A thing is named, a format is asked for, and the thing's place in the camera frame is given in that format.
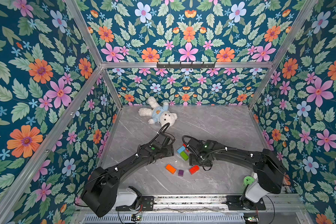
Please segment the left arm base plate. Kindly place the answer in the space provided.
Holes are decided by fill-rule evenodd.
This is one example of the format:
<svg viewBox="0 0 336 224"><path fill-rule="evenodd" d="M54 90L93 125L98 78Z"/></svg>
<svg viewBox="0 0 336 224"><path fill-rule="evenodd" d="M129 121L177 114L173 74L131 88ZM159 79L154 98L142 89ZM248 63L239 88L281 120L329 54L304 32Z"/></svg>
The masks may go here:
<svg viewBox="0 0 336 224"><path fill-rule="evenodd" d="M116 211L152 211L155 203L154 196L137 197L132 205L123 205L116 207Z"/></svg>

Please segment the light blue block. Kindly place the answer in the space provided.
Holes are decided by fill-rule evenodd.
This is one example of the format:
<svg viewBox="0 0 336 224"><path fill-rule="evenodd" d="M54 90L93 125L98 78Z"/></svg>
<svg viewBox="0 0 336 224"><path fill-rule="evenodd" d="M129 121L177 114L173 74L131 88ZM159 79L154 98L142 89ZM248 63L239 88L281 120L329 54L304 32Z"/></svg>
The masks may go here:
<svg viewBox="0 0 336 224"><path fill-rule="evenodd" d="M181 154L182 152L184 152L186 150L186 147L183 145L180 148L177 149L177 153Z"/></svg>

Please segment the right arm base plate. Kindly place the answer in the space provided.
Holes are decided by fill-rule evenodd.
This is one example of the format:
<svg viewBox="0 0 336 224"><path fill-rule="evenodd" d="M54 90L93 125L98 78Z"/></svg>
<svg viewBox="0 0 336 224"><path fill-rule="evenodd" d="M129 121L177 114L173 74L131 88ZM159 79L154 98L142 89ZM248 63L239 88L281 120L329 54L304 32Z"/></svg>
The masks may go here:
<svg viewBox="0 0 336 224"><path fill-rule="evenodd" d="M244 196L239 195L227 195L226 196L226 203L229 210L245 210L245 211L265 211L266 206L261 198L257 203L254 203L253 201L248 200Z"/></svg>

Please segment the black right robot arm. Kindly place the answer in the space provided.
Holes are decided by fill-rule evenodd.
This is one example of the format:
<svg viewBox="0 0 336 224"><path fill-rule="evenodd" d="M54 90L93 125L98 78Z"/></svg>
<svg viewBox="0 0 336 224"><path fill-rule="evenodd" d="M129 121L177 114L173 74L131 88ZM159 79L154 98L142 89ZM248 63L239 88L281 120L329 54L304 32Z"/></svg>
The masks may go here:
<svg viewBox="0 0 336 224"><path fill-rule="evenodd" d="M281 193L286 170L271 150L246 151L188 135L184 135L182 141L190 152L189 165L192 167L210 170L214 161L224 161L250 169L257 175L253 183L244 188L242 195L226 196L230 210L265 210L263 197Z"/></svg>

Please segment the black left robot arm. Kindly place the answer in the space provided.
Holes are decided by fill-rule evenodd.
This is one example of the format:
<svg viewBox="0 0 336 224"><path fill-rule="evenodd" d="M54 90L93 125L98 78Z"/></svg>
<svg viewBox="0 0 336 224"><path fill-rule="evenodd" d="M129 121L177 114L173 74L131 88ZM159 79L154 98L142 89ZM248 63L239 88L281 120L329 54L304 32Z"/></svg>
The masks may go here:
<svg viewBox="0 0 336 224"><path fill-rule="evenodd" d="M126 207L133 211L142 208L142 194L133 186L120 188L131 174L165 157L174 155L174 136L166 130L167 123L148 143L139 145L137 152L124 161L109 168L96 168L81 194L82 201L97 217L103 217L113 208Z"/></svg>

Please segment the green block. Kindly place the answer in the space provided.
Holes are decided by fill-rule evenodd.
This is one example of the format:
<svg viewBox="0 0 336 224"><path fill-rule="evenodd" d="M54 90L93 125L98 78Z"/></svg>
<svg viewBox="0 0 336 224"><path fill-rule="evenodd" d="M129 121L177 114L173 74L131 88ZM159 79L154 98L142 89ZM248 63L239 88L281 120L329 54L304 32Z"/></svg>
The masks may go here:
<svg viewBox="0 0 336 224"><path fill-rule="evenodd" d="M189 159L189 156L183 151L180 153L180 156L185 160L187 161Z"/></svg>

